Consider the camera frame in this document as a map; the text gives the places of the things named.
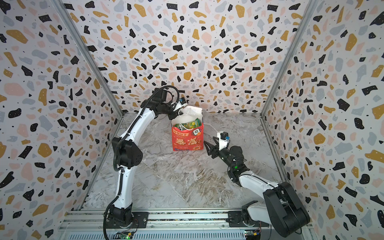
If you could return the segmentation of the red paper bag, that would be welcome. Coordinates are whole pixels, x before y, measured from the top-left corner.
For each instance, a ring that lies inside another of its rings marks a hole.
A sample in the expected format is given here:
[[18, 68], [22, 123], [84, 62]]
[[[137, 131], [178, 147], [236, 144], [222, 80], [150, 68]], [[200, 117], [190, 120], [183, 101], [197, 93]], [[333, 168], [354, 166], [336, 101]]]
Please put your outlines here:
[[[187, 123], [199, 118], [202, 125], [193, 130], [180, 131], [175, 124]], [[173, 151], [200, 151], [204, 149], [203, 109], [186, 106], [177, 111], [177, 117], [171, 121]]]

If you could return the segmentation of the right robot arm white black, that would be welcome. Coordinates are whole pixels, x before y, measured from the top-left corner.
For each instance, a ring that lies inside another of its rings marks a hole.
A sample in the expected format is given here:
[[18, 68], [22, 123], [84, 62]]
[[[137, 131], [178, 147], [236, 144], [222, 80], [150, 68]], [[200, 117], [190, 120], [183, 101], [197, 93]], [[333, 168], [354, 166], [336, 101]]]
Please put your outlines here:
[[246, 166], [243, 150], [230, 146], [228, 136], [214, 137], [214, 144], [207, 141], [204, 146], [212, 159], [219, 158], [227, 165], [230, 180], [262, 198], [242, 206], [241, 211], [228, 213], [232, 227], [256, 227], [254, 235], [262, 231], [262, 224], [268, 224], [281, 237], [288, 237], [310, 223], [310, 216], [299, 199], [295, 189], [288, 182], [276, 183], [256, 175]]

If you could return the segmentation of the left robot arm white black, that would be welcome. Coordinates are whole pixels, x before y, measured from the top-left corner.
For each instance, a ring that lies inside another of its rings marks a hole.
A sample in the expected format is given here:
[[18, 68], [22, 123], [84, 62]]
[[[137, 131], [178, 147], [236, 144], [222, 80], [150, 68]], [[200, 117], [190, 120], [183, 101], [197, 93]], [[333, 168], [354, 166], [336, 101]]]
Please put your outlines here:
[[187, 105], [174, 86], [156, 88], [153, 94], [142, 102], [140, 110], [129, 128], [112, 140], [114, 151], [113, 167], [118, 173], [116, 196], [108, 204], [103, 219], [103, 229], [108, 224], [119, 228], [132, 228], [138, 222], [132, 213], [132, 189], [137, 166], [143, 160], [139, 141], [150, 123], [159, 115], [166, 115], [170, 120], [178, 115], [178, 110]]

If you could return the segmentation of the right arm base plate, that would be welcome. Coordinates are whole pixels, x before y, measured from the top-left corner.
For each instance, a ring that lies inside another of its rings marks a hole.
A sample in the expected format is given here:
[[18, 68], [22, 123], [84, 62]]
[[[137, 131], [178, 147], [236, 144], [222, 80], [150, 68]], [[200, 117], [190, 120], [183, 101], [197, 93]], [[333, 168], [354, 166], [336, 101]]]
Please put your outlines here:
[[229, 223], [231, 228], [259, 228], [269, 227], [270, 225], [261, 221], [254, 221], [251, 217], [246, 214], [245, 211], [229, 211], [226, 222]]

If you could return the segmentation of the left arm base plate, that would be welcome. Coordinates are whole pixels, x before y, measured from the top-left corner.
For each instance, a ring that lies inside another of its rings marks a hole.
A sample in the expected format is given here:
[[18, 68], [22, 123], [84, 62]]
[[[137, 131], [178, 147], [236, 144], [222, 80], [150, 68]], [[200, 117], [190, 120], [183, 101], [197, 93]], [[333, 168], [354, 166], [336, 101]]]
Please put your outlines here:
[[103, 229], [145, 229], [149, 219], [149, 212], [128, 213], [125, 217], [116, 217], [108, 214], [103, 223]]

